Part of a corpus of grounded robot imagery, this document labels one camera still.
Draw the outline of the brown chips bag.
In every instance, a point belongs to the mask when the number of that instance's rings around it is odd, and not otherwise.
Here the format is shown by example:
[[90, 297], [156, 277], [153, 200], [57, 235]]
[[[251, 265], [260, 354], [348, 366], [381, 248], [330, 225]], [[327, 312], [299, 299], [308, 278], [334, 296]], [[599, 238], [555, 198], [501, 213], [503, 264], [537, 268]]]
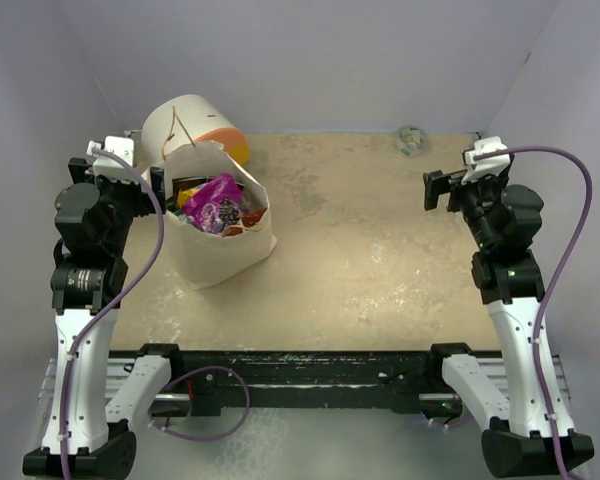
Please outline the brown chips bag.
[[181, 190], [200, 188], [213, 179], [214, 176], [189, 176], [174, 179], [172, 181], [173, 195], [176, 196]]

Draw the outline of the yellow m&m's packet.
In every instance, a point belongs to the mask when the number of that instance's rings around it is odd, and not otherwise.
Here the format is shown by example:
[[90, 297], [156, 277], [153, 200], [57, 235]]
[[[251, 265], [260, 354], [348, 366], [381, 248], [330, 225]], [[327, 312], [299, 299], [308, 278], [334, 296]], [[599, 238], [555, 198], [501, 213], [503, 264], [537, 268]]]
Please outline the yellow m&m's packet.
[[177, 209], [183, 208], [186, 203], [200, 191], [199, 187], [181, 189], [175, 196], [175, 206]]

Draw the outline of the purple candy bag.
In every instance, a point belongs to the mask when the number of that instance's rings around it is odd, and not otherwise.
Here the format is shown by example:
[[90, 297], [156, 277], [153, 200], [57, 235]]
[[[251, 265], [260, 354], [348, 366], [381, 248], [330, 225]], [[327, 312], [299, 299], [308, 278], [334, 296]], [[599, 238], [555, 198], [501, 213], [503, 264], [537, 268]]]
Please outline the purple candy bag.
[[232, 175], [222, 173], [205, 183], [181, 208], [198, 230], [222, 234], [238, 225], [243, 214], [242, 191]]

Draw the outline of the brown paper bag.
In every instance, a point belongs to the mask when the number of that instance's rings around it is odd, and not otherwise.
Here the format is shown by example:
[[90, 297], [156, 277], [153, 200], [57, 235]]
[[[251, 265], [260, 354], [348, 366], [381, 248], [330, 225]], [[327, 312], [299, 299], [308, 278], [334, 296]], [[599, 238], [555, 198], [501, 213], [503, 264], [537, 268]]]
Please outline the brown paper bag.
[[[271, 203], [264, 186], [215, 141], [185, 144], [154, 162], [164, 170], [166, 240], [180, 274], [196, 290], [218, 285], [267, 258], [277, 239], [273, 234]], [[189, 176], [233, 176], [242, 191], [243, 214], [266, 209], [259, 232], [233, 237], [195, 228], [175, 206], [172, 181]]]

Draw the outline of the red doritos bag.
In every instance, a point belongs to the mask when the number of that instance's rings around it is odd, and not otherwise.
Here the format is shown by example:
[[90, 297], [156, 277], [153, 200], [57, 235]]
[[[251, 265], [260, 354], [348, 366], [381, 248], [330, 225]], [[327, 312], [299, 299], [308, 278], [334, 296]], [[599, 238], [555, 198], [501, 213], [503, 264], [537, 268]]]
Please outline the red doritos bag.
[[261, 223], [262, 217], [266, 213], [266, 209], [250, 212], [240, 217], [240, 220], [235, 225], [228, 226], [221, 234], [222, 237], [233, 237], [242, 234], [243, 232], [259, 232], [263, 229]]

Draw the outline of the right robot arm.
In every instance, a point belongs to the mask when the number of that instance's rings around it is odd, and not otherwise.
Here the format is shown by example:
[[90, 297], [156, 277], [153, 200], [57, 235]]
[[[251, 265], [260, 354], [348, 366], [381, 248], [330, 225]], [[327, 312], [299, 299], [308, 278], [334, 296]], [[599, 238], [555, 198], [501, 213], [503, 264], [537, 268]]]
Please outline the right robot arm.
[[459, 353], [429, 362], [426, 383], [459, 395], [482, 431], [483, 457], [494, 477], [570, 478], [592, 459], [594, 446], [575, 429], [546, 335], [541, 307], [547, 294], [530, 249], [544, 202], [532, 189], [510, 185], [505, 173], [469, 183], [463, 176], [424, 174], [424, 207], [433, 210], [448, 195], [448, 211], [462, 214], [476, 242], [471, 274], [500, 342], [507, 389]]

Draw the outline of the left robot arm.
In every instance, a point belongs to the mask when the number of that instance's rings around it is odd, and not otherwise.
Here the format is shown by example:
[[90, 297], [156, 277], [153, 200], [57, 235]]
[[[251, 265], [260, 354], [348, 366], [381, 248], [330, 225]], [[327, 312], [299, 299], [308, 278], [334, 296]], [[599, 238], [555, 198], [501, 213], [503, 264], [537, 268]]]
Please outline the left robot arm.
[[164, 219], [165, 175], [152, 167], [141, 176], [127, 163], [106, 171], [101, 159], [73, 158], [68, 167], [73, 183], [55, 200], [53, 402], [41, 444], [24, 456], [22, 472], [37, 479], [125, 479], [154, 396], [178, 390], [186, 378], [177, 345], [144, 347], [122, 386], [106, 397], [121, 301], [138, 283], [125, 280], [125, 245], [135, 218]]

